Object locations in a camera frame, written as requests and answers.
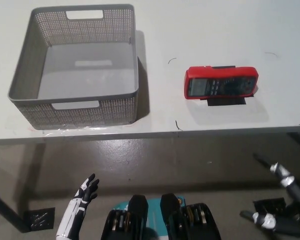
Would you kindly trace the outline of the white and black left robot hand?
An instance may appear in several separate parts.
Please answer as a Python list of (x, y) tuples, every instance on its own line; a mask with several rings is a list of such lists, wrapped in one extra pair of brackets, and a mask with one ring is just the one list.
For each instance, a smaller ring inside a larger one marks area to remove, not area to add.
[(56, 233), (56, 240), (78, 240), (80, 230), (90, 202), (98, 194), (99, 179), (93, 173), (79, 187), (70, 200)]

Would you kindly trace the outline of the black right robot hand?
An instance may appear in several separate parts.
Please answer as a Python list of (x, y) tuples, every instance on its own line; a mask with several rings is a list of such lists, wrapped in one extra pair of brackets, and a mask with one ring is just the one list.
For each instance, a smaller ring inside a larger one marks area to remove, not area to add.
[(239, 215), (261, 229), (300, 238), (300, 186), (295, 176), (279, 162), (272, 163), (258, 153), (253, 158), (275, 175), (293, 202), (280, 208), (278, 198), (258, 200), (254, 212), (242, 210)]

